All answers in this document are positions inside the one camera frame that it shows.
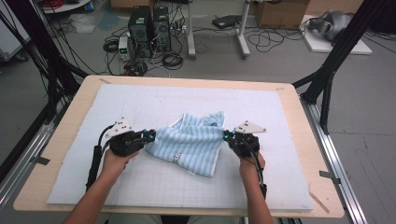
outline hand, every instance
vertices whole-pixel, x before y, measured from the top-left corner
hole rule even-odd
[[[260,166],[262,169],[265,167],[265,160],[262,157],[260,151],[257,153],[258,159],[260,162]],[[249,158],[239,158],[240,165],[239,165],[239,174],[242,177],[242,181],[244,184],[255,184],[259,186],[259,176],[257,174],[257,169],[255,165],[255,160],[252,157]]]
[[[98,178],[104,178],[107,181],[110,181],[112,184],[115,184],[117,178],[124,170],[125,165],[129,162],[130,159],[137,156],[137,154],[139,154],[138,151],[127,157],[120,157],[115,155],[112,150],[107,150],[105,152],[102,173],[99,175]]]

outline white table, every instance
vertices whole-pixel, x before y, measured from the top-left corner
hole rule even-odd
[[[23,211],[70,211],[73,205],[48,204],[51,189],[56,181],[67,150],[73,144],[85,115],[92,106],[99,88],[104,84],[122,84],[161,87],[221,88],[235,90],[275,91],[279,95],[286,120],[290,127],[294,145],[304,176],[308,183],[309,194],[314,209],[306,213],[272,212],[274,217],[342,217],[344,209],[330,178],[321,177],[318,171],[327,172],[326,164],[320,154],[318,143],[312,133],[295,89],[290,84],[258,83],[241,81],[198,80],[151,77],[103,77],[89,76],[81,85],[72,104],[67,109],[56,132],[51,137],[41,155],[50,160],[49,164],[35,166],[14,203],[16,210]],[[209,208],[172,208],[145,206],[105,206],[103,212],[236,216],[245,217],[246,209],[209,209]]]
[[[242,49],[242,58],[246,59],[250,55],[250,51],[248,49],[247,41],[244,37],[245,25],[248,17],[248,9],[250,7],[250,0],[242,0],[244,2],[243,11],[242,11],[242,20],[241,20],[241,28],[236,29],[236,36],[238,38],[239,44]],[[188,22],[188,45],[189,45],[189,56],[195,60],[195,45],[194,45],[194,36],[192,34],[192,11],[193,11],[193,0],[189,0],[189,22]]]

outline striped towel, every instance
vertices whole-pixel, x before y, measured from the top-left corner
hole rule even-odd
[[[184,114],[170,127],[156,131],[155,141],[146,145],[153,156],[206,177],[213,177],[219,155],[224,113],[196,118]]]

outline white paper sheet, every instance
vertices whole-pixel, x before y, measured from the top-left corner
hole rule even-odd
[[[92,149],[102,130],[125,117],[135,131],[169,126],[188,112],[224,111],[225,129],[245,120],[266,128],[257,133],[266,160],[264,182],[273,211],[313,209],[282,105],[275,91],[244,91],[103,85],[67,152],[48,203],[75,204],[85,192]],[[213,178],[191,175],[154,158],[144,149],[129,162],[106,200],[107,205],[247,208],[239,159],[224,143]]]

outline wooden board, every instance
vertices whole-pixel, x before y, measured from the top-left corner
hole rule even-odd
[[[99,88],[108,83],[128,85],[151,85],[167,87],[223,88],[237,90],[276,91],[289,124],[290,134],[313,197],[314,210],[308,213],[272,212],[274,217],[342,217],[344,209],[329,178],[318,172],[327,171],[318,144],[309,126],[299,97],[290,84],[243,81],[221,81],[154,77],[86,77],[75,99],[49,141],[42,156],[50,159],[47,166],[38,164],[24,184],[14,208],[25,211],[70,211],[72,205],[47,204],[52,187],[60,171],[67,150],[73,144],[78,128],[91,108]],[[149,208],[131,206],[106,206],[104,212],[175,214],[208,216],[246,216],[246,209],[204,208]]]

